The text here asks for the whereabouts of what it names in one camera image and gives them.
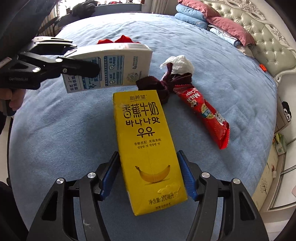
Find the person's left hand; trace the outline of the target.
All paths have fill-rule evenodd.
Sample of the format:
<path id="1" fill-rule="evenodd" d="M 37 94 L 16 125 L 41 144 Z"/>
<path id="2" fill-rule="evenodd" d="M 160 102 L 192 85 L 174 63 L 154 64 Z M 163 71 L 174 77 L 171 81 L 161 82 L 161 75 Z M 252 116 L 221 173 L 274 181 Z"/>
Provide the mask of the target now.
<path id="1" fill-rule="evenodd" d="M 22 106 L 25 93 L 25 89 L 17 89 L 14 92 L 12 92 L 8 88 L 1 88 L 0 96 L 1 100 L 10 100 L 10 108 L 13 111 L 16 111 Z"/>

